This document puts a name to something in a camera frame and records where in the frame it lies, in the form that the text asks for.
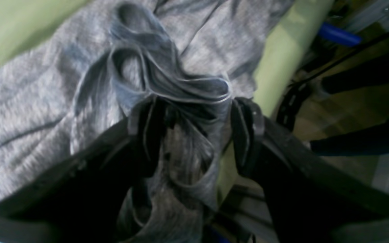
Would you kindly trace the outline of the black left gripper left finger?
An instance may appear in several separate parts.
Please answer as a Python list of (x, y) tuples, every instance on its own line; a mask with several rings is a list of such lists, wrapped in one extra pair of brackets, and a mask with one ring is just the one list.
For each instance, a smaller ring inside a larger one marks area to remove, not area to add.
[(111, 243), (128, 189), (159, 161), (166, 103), (147, 98), (88, 148), (0, 201), (1, 243)]

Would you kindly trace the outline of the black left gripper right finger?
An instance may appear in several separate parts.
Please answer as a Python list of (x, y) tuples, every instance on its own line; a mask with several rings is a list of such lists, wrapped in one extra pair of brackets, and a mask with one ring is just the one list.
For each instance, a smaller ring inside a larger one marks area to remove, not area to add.
[(389, 194), (309, 151), (246, 98), (231, 109), (239, 175), (264, 191), (281, 243), (389, 243)]

